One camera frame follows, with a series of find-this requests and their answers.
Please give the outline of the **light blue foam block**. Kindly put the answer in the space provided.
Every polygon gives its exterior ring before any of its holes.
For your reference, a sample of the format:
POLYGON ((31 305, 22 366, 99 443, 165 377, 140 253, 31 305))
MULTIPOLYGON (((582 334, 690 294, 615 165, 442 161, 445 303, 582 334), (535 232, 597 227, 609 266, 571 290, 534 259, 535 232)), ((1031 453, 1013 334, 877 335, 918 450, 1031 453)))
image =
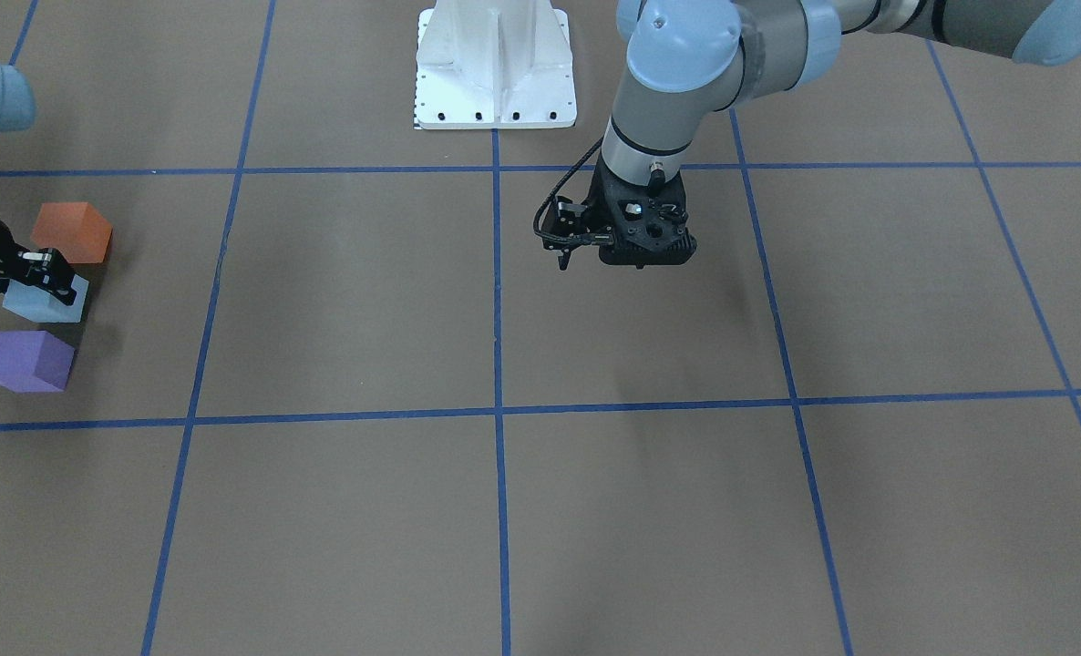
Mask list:
POLYGON ((11 280, 3 296, 3 307, 32 323, 79 323, 85 312, 89 282, 85 278, 75 275, 71 287, 77 294, 75 300, 71 304, 63 304, 56 296, 40 287, 11 280))

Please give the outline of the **purple foam block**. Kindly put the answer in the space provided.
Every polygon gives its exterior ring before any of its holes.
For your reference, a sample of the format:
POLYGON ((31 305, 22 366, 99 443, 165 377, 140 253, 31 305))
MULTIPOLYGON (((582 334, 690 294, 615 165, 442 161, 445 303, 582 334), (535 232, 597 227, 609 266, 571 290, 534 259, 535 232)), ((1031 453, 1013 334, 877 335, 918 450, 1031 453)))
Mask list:
POLYGON ((77 349, 46 331, 0 332, 0 386, 19 394, 66 389, 77 349))

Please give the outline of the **orange foam block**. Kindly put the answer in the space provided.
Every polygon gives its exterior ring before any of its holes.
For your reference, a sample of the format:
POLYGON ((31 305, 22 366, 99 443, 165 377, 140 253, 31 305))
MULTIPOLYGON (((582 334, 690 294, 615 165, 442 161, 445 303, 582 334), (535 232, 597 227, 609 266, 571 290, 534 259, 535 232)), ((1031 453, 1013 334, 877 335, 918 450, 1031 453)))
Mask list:
POLYGON ((69 264, 103 264, 112 233, 111 220, 90 203, 48 202, 39 209, 31 241, 58 250, 69 264))

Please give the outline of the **white pedestal column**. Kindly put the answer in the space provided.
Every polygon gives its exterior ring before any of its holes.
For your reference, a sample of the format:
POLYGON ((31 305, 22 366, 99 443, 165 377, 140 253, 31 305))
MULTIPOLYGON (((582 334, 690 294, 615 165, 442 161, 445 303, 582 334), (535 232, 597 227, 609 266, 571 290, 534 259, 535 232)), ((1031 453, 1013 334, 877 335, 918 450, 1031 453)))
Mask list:
POLYGON ((577 123, 570 21, 549 1, 437 1, 417 28, 415 128, 577 123))

